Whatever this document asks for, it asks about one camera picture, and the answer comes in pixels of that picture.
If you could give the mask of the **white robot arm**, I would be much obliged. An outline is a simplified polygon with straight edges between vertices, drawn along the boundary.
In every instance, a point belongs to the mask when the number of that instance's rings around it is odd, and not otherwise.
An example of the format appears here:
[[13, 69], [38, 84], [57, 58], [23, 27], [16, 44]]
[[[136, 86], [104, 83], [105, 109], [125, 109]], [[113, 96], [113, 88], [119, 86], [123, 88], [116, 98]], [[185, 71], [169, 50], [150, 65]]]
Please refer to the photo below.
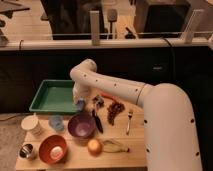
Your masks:
[[75, 99], [94, 87], [143, 109], [148, 171], [203, 171], [192, 103], [180, 87], [102, 75], [91, 59], [73, 67], [70, 78]]

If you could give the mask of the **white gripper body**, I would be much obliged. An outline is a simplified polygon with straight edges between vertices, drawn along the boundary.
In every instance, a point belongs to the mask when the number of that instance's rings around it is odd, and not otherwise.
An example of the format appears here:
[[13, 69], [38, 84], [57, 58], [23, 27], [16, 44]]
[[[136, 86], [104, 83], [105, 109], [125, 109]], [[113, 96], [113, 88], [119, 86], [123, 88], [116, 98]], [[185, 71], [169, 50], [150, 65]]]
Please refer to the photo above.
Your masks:
[[77, 103], [81, 98], [87, 99], [91, 89], [89, 86], [75, 82], [73, 87], [73, 101]]

